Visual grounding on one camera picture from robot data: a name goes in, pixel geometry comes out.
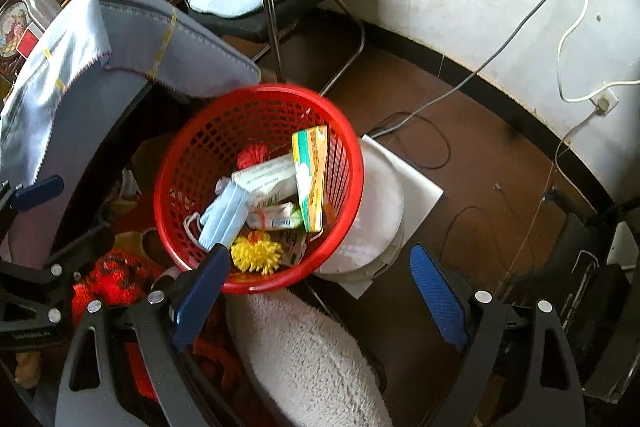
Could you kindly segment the blue face mask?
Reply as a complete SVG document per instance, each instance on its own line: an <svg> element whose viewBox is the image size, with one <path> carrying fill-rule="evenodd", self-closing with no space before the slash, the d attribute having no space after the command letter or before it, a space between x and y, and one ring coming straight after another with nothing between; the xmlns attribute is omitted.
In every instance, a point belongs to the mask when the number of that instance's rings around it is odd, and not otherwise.
<svg viewBox="0 0 640 427"><path fill-rule="evenodd" d="M250 194L233 181L209 205L201 217L198 243L204 251L220 244L230 248L250 213Z"/></svg>

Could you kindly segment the yellow pompom trash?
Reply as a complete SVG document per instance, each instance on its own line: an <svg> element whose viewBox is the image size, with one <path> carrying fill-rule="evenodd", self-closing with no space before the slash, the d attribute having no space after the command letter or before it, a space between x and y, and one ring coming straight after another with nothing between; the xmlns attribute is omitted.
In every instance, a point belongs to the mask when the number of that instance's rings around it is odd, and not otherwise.
<svg viewBox="0 0 640 427"><path fill-rule="evenodd" d="M282 244L265 231L251 231L238 236L231 245L231 259L242 273L269 275L280 268Z"/></svg>

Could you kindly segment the white medicine box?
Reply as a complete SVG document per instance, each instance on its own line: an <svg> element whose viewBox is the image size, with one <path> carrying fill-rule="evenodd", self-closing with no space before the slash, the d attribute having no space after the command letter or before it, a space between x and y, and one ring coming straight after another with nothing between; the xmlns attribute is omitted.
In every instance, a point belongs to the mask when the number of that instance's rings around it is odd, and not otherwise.
<svg viewBox="0 0 640 427"><path fill-rule="evenodd" d="M295 164L291 153L235 171L231 181L250 194L254 206L276 205L297 194Z"/></svg>

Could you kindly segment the orange medicine box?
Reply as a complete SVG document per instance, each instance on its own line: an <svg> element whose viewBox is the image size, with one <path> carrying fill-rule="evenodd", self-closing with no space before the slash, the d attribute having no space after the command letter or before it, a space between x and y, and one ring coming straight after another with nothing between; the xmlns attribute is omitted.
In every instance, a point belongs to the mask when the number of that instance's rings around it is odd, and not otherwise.
<svg viewBox="0 0 640 427"><path fill-rule="evenodd" d="M323 227L324 177L329 152L328 127L308 128L292 135L298 205L308 233Z"/></svg>

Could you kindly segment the white fluffy cushion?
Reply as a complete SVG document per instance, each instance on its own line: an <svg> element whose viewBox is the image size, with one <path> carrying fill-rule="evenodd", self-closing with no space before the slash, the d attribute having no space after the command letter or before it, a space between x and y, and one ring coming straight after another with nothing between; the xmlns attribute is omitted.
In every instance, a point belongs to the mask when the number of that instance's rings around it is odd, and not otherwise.
<svg viewBox="0 0 640 427"><path fill-rule="evenodd" d="M247 376L279 426L389 426L368 361L343 327L291 291L226 299Z"/></svg>

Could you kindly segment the white board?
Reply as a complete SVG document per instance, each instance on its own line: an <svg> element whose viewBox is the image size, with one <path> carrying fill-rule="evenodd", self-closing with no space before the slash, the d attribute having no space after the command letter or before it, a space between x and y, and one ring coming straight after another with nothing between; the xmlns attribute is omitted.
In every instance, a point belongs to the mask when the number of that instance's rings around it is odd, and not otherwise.
<svg viewBox="0 0 640 427"><path fill-rule="evenodd" d="M374 145L377 145L382 150L397 169L405 194L404 235L399 242L399 251L393 262L388 267L388 269L390 269L398 258L401 248L404 247L405 243L407 243L410 237L413 236L413 233L420 227L426 216L433 210L439 199L442 197L442 194L444 194L444 191L442 191L442 188L426 176L423 176L419 170L411 167L407 161L402 160L399 156L395 155L390 150L387 150L386 147L378 144L375 140L371 140ZM349 295L358 299L373 284L373 281L374 279L359 283L339 284L349 293Z"/></svg>

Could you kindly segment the red box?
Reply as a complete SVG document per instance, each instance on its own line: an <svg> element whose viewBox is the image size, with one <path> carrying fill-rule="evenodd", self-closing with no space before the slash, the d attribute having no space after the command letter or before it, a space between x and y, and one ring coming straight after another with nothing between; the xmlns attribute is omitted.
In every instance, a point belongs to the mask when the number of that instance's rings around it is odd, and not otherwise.
<svg viewBox="0 0 640 427"><path fill-rule="evenodd" d="M35 49L35 46L39 42L42 36L42 31L35 24L29 24L23 32L20 40L17 43L17 52L21 57L27 58Z"/></svg>

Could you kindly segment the light blue tablecloth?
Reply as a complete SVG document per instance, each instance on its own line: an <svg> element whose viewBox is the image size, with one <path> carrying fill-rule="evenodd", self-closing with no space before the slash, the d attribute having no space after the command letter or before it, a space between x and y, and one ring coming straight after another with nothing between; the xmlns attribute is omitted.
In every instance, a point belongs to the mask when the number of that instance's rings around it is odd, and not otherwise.
<svg viewBox="0 0 640 427"><path fill-rule="evenodd" d="M100 145L155 82L190 98L255 86L260 69L165 0L73 0L29 55L1 112L1 176L57 174L61 196L18 216L1 257L40 268Z"/></svg>

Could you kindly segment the red plastic basket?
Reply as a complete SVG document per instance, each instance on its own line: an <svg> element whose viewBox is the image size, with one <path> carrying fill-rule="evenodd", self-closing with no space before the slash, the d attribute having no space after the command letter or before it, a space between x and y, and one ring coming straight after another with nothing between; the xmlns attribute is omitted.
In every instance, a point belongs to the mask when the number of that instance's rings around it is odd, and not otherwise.
<svg viewBox="0 0 640 427"><path fill-rule="evenodd" d="M154 187L154 217L165 251L183 271L198 267L206 252L184 226L216 197L224 178L244 188L257 205L277 205L297 194L291 157L296 132L326 129L319 183L323 230L307 237L302 260L271 274L233 268L227 294L277 291L309 277L329 259L355 221L363 189L363 160L347 117L310 90L260 84L217 98L197 113L169 144Z"/></svg>

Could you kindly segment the round embroidery screen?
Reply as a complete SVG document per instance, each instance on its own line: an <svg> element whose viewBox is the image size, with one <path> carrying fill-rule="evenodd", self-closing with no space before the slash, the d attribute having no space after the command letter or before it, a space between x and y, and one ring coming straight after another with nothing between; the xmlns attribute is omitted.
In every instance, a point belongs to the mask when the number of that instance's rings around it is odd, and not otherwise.
<svg viewBox="0 0 640 427"><path fill-rule="evenodd" d="M1 10L0 56L12 58L29 24L29 15L23 2L17 1Z"/></svg>

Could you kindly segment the silver metal bottle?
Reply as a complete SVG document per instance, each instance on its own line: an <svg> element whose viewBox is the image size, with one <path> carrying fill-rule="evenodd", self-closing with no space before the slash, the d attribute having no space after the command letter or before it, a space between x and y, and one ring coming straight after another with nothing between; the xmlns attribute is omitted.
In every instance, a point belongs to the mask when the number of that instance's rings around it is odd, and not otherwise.
<svg viewBox="0 0 640 427"><path fill-rule="evenodd" d="M45 31L61 13L61 5L56 0L22 0L30 18Z"/></svg>

